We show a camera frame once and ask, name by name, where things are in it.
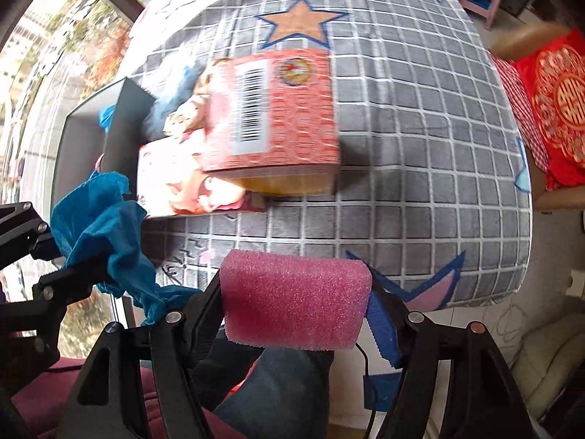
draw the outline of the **pink sponge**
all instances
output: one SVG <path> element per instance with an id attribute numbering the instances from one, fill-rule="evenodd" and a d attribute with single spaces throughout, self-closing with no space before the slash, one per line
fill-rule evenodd
<path id="1" fill-rule="evenodd" d="M 358 260 L 232 250 L 220 285 L 227 337 L 254 346 L 352 348 L 371 290 Z"/>

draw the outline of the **person's leg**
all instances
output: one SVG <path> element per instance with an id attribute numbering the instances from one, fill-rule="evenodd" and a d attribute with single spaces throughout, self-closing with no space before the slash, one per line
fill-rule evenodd
<path id="1" fill-rule="evenodd" d="M 213 411 L 241 383 L 264 349 L 230 342 L 219 329 L 210 353 L 191 370 L 191 383 L 201 406 Z"/>
<path id="2" fill-rule="evenodd" d="M 248 439 L 325 439 L 332 362 L 333 352 L 266 349 L 214 414 Z"/>

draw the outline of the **white floor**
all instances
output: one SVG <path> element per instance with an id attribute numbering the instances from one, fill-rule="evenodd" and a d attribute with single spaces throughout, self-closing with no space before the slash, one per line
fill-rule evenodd
<path id="1" fill-rule="evenodd" d="M 472 20 L 488 48 L 499 37 L 522 25 L 521 21 L 504 11 L 498 13 L 492 31 L 483 28 L 482 18 L 472 15 Z M 431 312 L 429 317 L 436 323 L 455 327 L 466 327 L 473 320 L 483 321 L 510 364 L 526 333 L 567 313 L 585 312 L 584 301 L 565 295 L 571 284 L 570 270 L 585 269 L 584 254 L 585 234 L 580 211 L 534 213 L 531 256 L 519 292 L 497 305 L 451 308 Z M 370 374 L 393 371 L 380 356 L 366 322 L 358 343 L 367 351 Z M 360 429 L 366 427 L 370 412 L 363 407 L 363 374 L 364 360 L 356 348 L 335 353 L 330 374 L 330 422 Z M 442 423 L 448 381 L 449 364 L 442 362 L 431 410 L 431 425 L 436 428 L 440 428 Z M 377 427 L 374 427 L 370 437 L 375 437 L 383 417 L 384 414 L 378 413 Z"/>

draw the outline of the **bedsheet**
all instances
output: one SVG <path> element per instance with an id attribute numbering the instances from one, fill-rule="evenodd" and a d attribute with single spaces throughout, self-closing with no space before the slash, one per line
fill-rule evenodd
<path id="1" fill-rule="evenodd" d="M 146 221 L 160 283 L 205 288 L 237 247 L 347 250 L 406 291 L 449 275 L 456 286 L 435 308 L 515 292 L 532 234 L 522 143 L 457 0 L 153 0 L 121 75 L 156 96 L 182 60 L 285 48 L 330 53 L 336 194 L 273 199 L 265 214 Z"/>

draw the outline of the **white label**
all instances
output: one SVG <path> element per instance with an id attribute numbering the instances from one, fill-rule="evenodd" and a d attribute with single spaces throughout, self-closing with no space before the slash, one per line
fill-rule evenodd
<path id="1" fill-rule="evenodd" d="M 268 150 L 268 72 L 270 61 L 260 60 L 235 68 L 235 117 L 232 155 Z"/>

